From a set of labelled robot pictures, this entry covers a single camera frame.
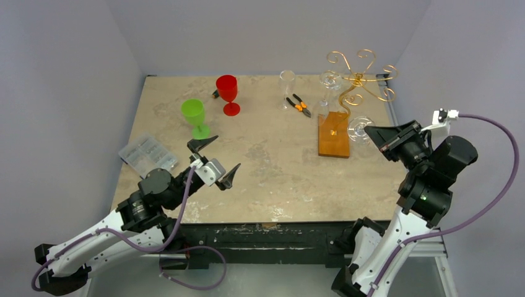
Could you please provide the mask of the clear round wine glass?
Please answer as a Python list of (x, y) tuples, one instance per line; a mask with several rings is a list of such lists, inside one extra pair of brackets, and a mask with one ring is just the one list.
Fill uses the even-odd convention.
[(357, 145), (370, 145), (370, 136), (365, 132), (367, 126), (374, 126), (375, 122), (366, 116), (358, 116), (351, 120), (347, 126), (350, 141)]

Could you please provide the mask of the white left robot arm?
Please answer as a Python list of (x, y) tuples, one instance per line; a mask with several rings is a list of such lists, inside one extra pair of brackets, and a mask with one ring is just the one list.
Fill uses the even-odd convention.
[(218, 160), (199, 153), (215, 139), (190, 140), (191, 163), (178, 176), (154, 168), (135, 192), (94, 226), (63, 243), (37, 246), (34, 254), (40, 267), (32, 277), (32, 290), (63, 296), (122, 260), (164, 251), (189, 259), (191, 251), (205, 249), (203, 244), (190, 246), (180, 231), (188, 199), (203, 186), (232, 188), (241, 166), (225, 171)]

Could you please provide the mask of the clear champagne flute with label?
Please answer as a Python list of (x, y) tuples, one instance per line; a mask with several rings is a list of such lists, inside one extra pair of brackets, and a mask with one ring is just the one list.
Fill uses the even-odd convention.
[(328, 118), (330, 112), (330, 101), (333, 100), (336, 93), (341, 89), (343, 78), (341, 75), (332, 70), (324, 71), (319, 76), (319, 82), (324, 87), (325, 92), (323, 99), (316, 105), (316, 115), (318, 126), (321, 126)]

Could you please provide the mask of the wooden rack base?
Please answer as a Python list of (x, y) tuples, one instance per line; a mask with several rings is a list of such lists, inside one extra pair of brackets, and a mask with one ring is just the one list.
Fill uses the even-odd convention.
[(318, 115), (318, 155), (320, 157), (349, 158), (350, 140), (346, 113), (330, 111)]

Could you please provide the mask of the gold wire glass rack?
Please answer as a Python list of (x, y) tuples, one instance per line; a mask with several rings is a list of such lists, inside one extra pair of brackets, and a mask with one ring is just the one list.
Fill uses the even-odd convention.
[(343, 80), (349, 81), (350, 87), (344, 90), (343, 92), (341, 92), (339, 96), (337, 97), (337, 102), (339, 106), (345, 110), (344, 119), (350, 118), (350, 115), (351, 115), (350, 107), (351, 106), (359, 106), (364, 101), (363, 95), (361, 95), (360, 93), (356, 93), (354, 95), (351, 94), (351, 92), (353, 92), (356, 88), (361, 88), (367, 94), (373, 96), (379, 101), (383, 101), (386, 103), (393, 102), (397, 98), (395, 91), (389, 87), (386, 87), (383, 90), (382, 95), (375, 94), (367, 87), (367, 83), (369, 82), (387, 82), (387, 81), (397, 78), (399, 75), (399, 71), (397, 70), (397, 68), (391, 64), (387, 64), (383, 66), (383, 71), (387, 74), (386, 77), (367, 79), (366, 78), (367, 71), (374, 65), (374, 63), (377, 60), (376, 53), (370, 49), (360, 49), (357, 52), (357, 57), (360, 59), (368, 59), (368, 58), (371, 59), (367, 67), (361, 72), (353, 71), (349, 63), (349, 60), (347, 59), (345, 54), (340, 51), (331, 51), (326, 56), (327, 61), (331, 64), (337, 64), (339, 62), (339, 58), (342, 58), (344, 61), (344, 65), (346, 66), (346, 69), (348, 71), (348, 74), (343, 72), (340, 75), (340, 77)]

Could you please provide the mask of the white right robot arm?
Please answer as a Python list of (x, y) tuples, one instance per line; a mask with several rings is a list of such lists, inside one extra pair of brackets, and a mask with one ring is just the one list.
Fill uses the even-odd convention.
[(352, 261), (341, 268), (331, 289), (340, 296), (387, 296), (393, 281), (420, 242), (448, 213), (450, 187), (459, 173), (477, 161), (465, 138), (448, 136), (435, 149), (417, 121), (401, 126), (365, 126), (364, 132), (389, 161), (401, 161), (407, 174), (400, 183), (393, 217), (382, 230), (363, 218), (348, 234)]

